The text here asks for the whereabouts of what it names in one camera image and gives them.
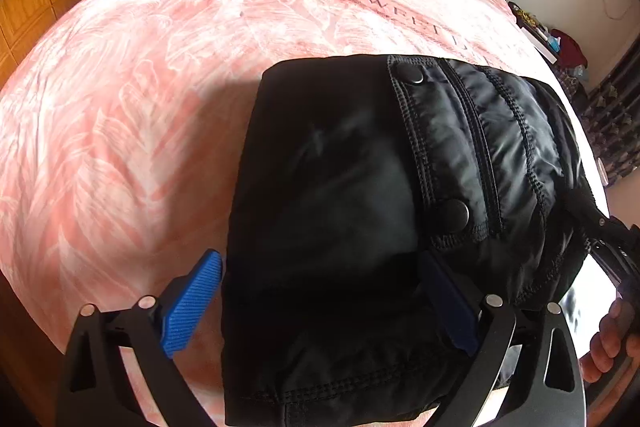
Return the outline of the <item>person's right hand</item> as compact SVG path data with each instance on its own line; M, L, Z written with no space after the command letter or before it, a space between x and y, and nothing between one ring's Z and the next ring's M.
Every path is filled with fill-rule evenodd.
M590 340L589 351L580 359L580 369L582 379L587 384L593 384L601 376L612 371L614 360L617 355L626 350L626 355L631 358L631 365L625 374L620 377L617 387L625 390L639 365L639 337L631 334L626 343L623 343L623 334L620 332L617 320L626 310L627 303L623 299L617 298L599 324L599 332L594 334Z

